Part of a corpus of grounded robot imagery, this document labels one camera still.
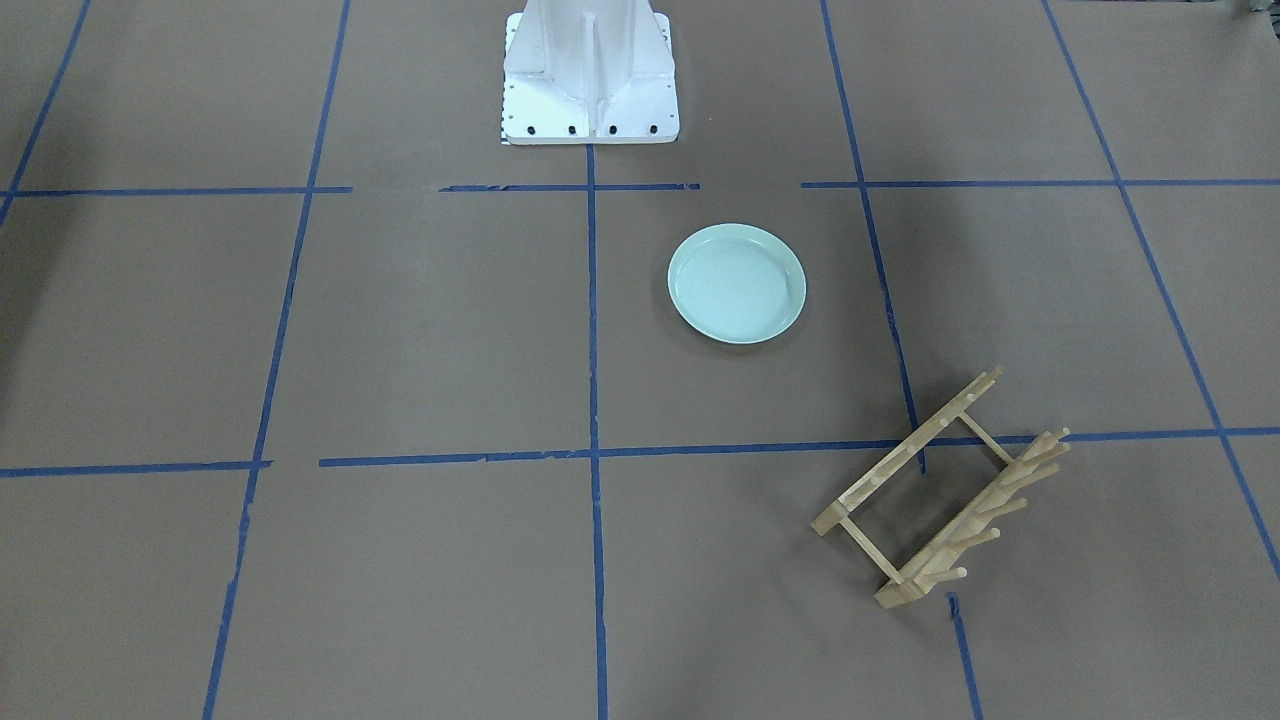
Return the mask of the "light green plate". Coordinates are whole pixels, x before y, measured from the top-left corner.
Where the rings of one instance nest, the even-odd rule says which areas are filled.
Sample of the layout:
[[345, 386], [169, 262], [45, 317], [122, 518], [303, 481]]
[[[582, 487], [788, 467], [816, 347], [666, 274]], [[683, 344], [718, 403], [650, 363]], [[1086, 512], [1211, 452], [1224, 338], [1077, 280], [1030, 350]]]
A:
[[675, 250], [666, 282], [677, 314], [727, 345], [756, 345], [785, 333], [808, 296], [795, 251], [771, 232], [742, 223], [691, 233]]

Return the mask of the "wooden dish rack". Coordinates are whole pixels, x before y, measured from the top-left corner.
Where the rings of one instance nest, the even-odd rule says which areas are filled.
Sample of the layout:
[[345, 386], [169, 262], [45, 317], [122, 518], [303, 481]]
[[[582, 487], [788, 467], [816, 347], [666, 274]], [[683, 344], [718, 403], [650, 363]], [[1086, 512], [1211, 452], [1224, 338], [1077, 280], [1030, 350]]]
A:
[[[1011, 451], [972, 415], [972, 406], [1002, 374], [1001, 366], [982, 372], [812, 520], [818, 536], [847, 537], [883, 573], [884, 584], [874, 593], [881, 607], [914, 603], [938, 585], [966, 577], [963, 555], [1000, 538], [996, 519], [1023, 510], [1028, 505], [1023, 491], [1056, 474], [1059, 457], [1070, 450], [1070, 430], [1064, 427]], [[987, 474], [940, 474], [929, 488], [904, 488], [906, 468], [955, 425], [984, 450], [977, 466]]]

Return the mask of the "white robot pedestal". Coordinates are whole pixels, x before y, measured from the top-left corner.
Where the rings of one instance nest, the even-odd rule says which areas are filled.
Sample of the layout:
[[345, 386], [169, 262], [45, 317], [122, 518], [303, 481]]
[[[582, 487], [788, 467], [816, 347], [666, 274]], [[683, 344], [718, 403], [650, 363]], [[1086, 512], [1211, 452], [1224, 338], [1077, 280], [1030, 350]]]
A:
[[672, 27], [649, 1], [527, 1], [506, 18], [503, 72], [504, 143], [680, 136]]

